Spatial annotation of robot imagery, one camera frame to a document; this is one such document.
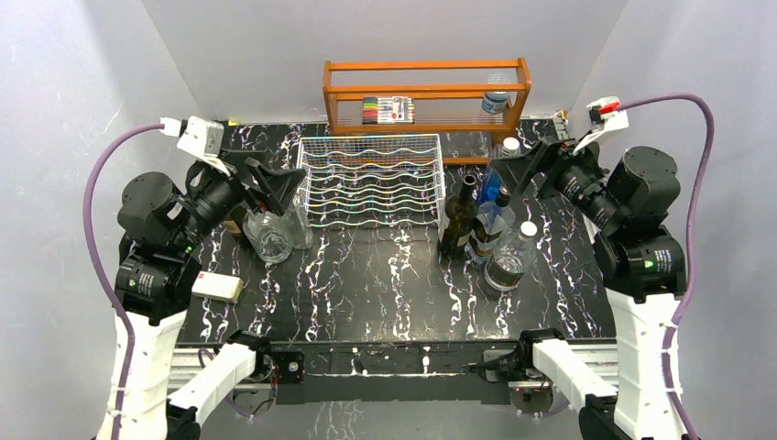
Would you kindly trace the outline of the square bottle brown label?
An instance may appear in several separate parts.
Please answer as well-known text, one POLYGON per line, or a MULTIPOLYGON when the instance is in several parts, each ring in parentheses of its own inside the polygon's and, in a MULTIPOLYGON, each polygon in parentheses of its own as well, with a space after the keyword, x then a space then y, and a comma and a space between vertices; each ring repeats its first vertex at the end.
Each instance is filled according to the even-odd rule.
POLYGON ((501 186, 494 200, 479 205, 465 246, 473 263, 485 264, 493 255, 498 241, 514 225, 516 215, 509 206, 510 198, 509 190, 501 186))

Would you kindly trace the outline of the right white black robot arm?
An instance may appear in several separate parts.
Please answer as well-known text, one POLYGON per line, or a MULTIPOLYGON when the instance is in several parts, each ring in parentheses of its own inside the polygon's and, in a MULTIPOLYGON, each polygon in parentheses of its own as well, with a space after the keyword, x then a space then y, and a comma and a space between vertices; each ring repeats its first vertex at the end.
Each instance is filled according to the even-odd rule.
POLYGON ((546 138, 491 167, 512 195, 543 175, 539 197, 564 198, 596 227, 592 246, 616 326, 618 381, 595 373, 552 328, 523 331, 500 367, 549 379, 576 411, 585 439, 695 438, 680 409, 673 358, 676 311, 690 297, 688 258, 664 224, 681 188, 674 159, 637 146, 606 171, 597 144, 546 138))

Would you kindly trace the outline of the tall clear glass bottle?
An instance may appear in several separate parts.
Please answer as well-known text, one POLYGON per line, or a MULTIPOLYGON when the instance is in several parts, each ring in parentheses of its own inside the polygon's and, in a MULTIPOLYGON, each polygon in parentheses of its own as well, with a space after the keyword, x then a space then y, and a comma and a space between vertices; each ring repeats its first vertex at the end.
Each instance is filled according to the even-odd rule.
POLYGON ((304 205, 304 195, 303 189, 298 189, 284 215, 290 231, 290 240, 295 249, 310 249, 313 244, 313 232, 304 205))

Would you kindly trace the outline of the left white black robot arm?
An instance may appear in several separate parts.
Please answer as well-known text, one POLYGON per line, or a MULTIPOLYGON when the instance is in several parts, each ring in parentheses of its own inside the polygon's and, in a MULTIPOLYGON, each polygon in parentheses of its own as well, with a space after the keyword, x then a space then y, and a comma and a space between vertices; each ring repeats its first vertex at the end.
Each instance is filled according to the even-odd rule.
POLYGON ((125 233, 107 285, 116 314, 115 366, 99 438, 196 439, 237 384, 279 375, 269 340, 239 330, 192 379, 169 389, 202 269, 195 249, 238 205, 282 214, 306 178, 304 170, 272 170, 251 158, 246 170, 250 184, 203 164, 202 181, 186 191, 157 171, 136 176, 123 190, 117 220, 125 233))

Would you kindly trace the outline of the dark green wine bottle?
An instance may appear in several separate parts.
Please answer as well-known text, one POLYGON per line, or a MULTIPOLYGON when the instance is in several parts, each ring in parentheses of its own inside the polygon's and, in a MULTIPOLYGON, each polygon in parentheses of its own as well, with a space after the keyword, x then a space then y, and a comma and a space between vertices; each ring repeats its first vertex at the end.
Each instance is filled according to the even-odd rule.
POLYGON ((445 203, 437 243, 437 250, 443 256, 458 258, 465 251, 477 212, 473 196, 476 184, 476 176, 466 174, 459 193, 445 203))

